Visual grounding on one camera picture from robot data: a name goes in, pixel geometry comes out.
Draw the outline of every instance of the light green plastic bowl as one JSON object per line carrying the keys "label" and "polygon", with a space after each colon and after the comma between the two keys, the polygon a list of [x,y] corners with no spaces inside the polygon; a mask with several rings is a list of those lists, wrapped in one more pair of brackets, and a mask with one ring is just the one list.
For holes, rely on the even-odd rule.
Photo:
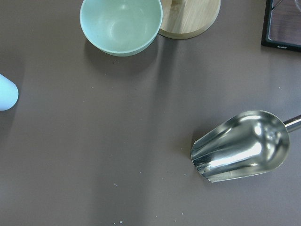
{"label": "light green plastic bowl", "polygon": [[146,49],[162,23],[160,0],[84,0],[80,25],[105,53],[126,57]]}

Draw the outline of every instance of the bowl rim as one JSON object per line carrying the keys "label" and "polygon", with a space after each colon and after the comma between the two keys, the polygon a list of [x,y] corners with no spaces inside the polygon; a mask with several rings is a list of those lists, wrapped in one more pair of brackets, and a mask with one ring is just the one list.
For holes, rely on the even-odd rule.
{"label": "bowl rim", "polygon": [[127,51],[114,51],[114,50],[109,50],[106,48],[101,47],[100,45],[96,44],[94,41],[92,41],[89,36],[87,35],[85,29],[83,28],[83,7],[85,5],[85,3],[89,1],[89,0],[84,0],[83,3],[81,4],[80,7],[80,12],[79,12],[79,22],[80,22],[80,27],[85,35],[85,37],[89,40],[89,42],[91,42],[95,47],[99,48],[100,50],[102,50],[103,52],[107,52],[107,53],[112,53],[112,54],[116,54],[116,55],[123,55],[123,54],[130,54],[130,53],[135,53],[136,51],[140,50],[144,50],[145,47],[147,47],[148,44],[150,44],[150,42],[152,42],[156,36],[158,35],[158,32],[160,30],[160,27],[162,25],[162,21],[163,21],[163,8],[162,8],[162,3],[161,0],[153,0],[156,1],[159,4],[159,10],[160,10],[160,21],[158,24],[158,27],[156,29],[156,32],[151,36],[151,38],[149,38],[145,43],[143,43],[142,45],[140,45],[139,47],[136,47],[134,49],[130,49]]}

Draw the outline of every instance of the round wooden board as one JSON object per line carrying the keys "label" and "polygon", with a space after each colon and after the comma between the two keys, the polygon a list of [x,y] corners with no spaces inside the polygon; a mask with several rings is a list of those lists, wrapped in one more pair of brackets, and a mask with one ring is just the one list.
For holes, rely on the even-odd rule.
{"label": "round wooden board", "polygon": [[206,31],[216,20],[221,0],[161,0],[163,21],[159,34],[188,39]]}

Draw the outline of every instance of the black framed object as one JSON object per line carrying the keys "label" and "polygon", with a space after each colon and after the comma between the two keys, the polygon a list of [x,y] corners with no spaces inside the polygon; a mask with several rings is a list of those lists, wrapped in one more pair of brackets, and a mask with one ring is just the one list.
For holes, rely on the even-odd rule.
{"label": "black framed object", "polygon": [[301,52],[301,0],[267,0],[261,44]]}

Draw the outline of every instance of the metal scoop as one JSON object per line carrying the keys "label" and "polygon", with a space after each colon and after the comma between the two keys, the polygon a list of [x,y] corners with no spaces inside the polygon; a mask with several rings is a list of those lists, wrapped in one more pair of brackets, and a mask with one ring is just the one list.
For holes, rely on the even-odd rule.
{"label": "metal scoop", "polygon": [[269,112],[243,112],[197,140],[191,158],[211,182],[269,172],[284,162],[288,133],[300,127],[301,115],[282,122]]}

